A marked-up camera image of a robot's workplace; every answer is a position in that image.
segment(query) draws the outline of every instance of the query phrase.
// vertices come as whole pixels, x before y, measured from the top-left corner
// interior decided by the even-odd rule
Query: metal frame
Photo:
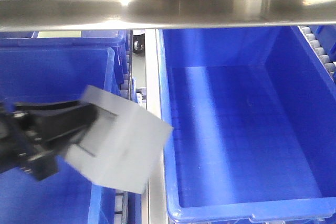
[[[146,48],[146,97],[147,110],[161,118],[158,46],[156,29],[145,31]],[[149,179],[142,195],[142,224],[169,224],[166,213],[166,190],[164,182],[163,154]]]
[[[336,23],[336,0],[0,0],[0,31]]]

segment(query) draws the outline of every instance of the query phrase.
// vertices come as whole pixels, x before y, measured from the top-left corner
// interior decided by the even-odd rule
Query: bin floor
[[[182,207],[321,197],[265,66],[168,78]]]

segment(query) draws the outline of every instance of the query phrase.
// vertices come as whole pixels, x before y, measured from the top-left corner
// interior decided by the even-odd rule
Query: blue plastic bin
[[[128,73],[126,50],[127,50],[127,31],[126,30],[90,30],[82,31],[82,38],[91,38],[99,45],[111,46],[122,60],[123,73]]]
[[[0,39],[6,38],[37,38],[38,31],[17,31],[13,33],[0,32]]]
[[[336,85],[297,27],[165,30],[173,221],[305,223],[336,210]]]
[[[330,59],[336,61],[336,25],[310,26],[310,28]]]
[[[6,103],[78,99],[86,85],[113,86],[114,51],[103,46],[0,49]],[[58,158],[60,172],[37,182],[18,168],[0,174],[1,224],[112,224],[114,190],[93,185]]]
[[[117,84],[123,84],[122,47],[125,47],[125,40],[122,40],[122,32],[118,37],[108,38],[32,38],[32,39],[0,39],[0,48],[5,47],[69,47],[69,46],[108,46],[112,47],[115,53],[114,73]]]

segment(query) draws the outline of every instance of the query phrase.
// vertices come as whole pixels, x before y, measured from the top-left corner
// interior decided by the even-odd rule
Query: wheel
[[[145,49],[145,34],[133,36],[133,53],[140,54]]]

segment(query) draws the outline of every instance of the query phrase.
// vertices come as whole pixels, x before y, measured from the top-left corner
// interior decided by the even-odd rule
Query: metal rail
[[[0,0],[0,31],[336,23],[336,0]]]
[[[158,30],[145,31],[146,97],[147,110],[161,118]],[[166,191],[164,182],[163,155],[157,163],[142,195],[142,224],[169,224],[166,213]]]

